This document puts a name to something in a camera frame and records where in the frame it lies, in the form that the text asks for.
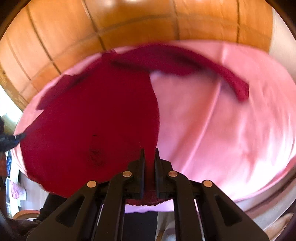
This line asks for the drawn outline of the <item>dark red knit garment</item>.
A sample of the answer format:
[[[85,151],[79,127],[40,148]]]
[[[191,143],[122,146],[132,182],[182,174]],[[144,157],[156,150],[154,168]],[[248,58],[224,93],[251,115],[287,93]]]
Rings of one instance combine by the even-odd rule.
[[[128,203],[162,203],[154,186],[159,105],[150,73],[188,76],[201,69],[220,75],[239,101],[248,99],[248,83],[228,68],[164,44],[107,52],[80,74],[63,76],[41,98],[40,115],[25,129],[20,147],[27,176],[68,198],[90,180],[111,180],[144,151],[144,198]]]

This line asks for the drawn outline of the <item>pink bedspread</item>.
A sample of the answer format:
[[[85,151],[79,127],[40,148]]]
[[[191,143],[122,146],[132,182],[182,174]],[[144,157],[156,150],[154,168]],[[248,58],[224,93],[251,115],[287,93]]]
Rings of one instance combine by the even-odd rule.
[[[216,41],[164,45],[193,51],[228,68],[248,83],[249,96],[239,101],[229,84],[209,69],[188,76],[151,72],[159,105],[155,152],[188,179],[209,179],[233,200],[254,196],[281,180],[295,164],[295,83],[286,68],[269,54],[243,45]],[[25,133],[41,113],[37,109],[41,98],[63,76],[80,74],[103,54],[87,57],[47,84],[29,103],[15,132]],[[173,203],[128,204],[125,210],[172,211]]]

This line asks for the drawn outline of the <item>wooden panelled headboard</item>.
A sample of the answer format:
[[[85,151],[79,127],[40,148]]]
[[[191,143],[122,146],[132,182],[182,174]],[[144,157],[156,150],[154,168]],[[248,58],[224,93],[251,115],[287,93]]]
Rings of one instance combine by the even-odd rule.
[[[1,86],[24,109],[43,87],[105,50],[210,39],[268,51],[265,1],[20,1],[1,28]]]

